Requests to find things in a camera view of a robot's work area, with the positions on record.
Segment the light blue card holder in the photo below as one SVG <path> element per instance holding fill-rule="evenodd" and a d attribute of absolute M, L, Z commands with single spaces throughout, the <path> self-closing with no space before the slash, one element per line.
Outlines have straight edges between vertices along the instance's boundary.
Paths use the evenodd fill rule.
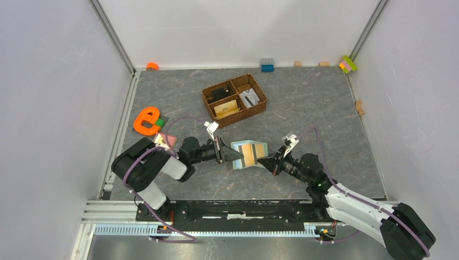
<path fill-rule="evenodd" d="M 231 142 L 231 148 L 243 155 L 242 159 L 232 162 L 234 170 L 242 170 L 249 167 L 265 168 L 257 160 L 268 156 L 267 143 L 253 140 L 236 141 Z"/>

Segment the gold credit card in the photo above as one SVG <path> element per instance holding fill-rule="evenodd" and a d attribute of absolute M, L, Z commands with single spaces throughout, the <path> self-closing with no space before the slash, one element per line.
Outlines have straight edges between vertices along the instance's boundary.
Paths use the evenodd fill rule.
<path fill-rule="evenodd" d="M 215 118 L 220 120 L 229 115 L 235 114 L 240 111 L 238 103 L 236 100 L 232 100 L 221 105 L 214 107 Z"/>

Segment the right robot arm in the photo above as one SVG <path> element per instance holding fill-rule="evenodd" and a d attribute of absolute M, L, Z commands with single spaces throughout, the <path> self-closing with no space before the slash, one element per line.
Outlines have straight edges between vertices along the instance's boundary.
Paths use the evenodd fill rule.
<path fill-rule="evenodd" d="M 319 221 L 332 218 L 381 243 L 393 259 L 425 259 L 436 238 L 408 204 L 386 204 L 351 191 L 330 178 L 319 157 L 305 153 L 300 159 L 285 154 L 285 147 L 257 160 L 273 175 L 281 172 L 304 182 Z"/>

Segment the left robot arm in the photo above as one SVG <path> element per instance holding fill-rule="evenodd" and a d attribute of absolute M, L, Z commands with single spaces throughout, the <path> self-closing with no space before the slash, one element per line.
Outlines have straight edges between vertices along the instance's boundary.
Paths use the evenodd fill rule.
<path fill-rule="evenodd" d="M 114 159 L 111 171 L 150 207 L 150 215 L 161 221 L 169 216 L 170 206 L 169 198 L 154 182 L 158 174 L 183 183 L 194 174 L 197 163 L 215 160 L 224 164 L 243 158 L 242 153 L 227 146 L 220 137 L 208 139 L 202 145 L 197 138 L 187 137 L 177 156 L 157 146 L 151 139 L 142 138 Z"/>

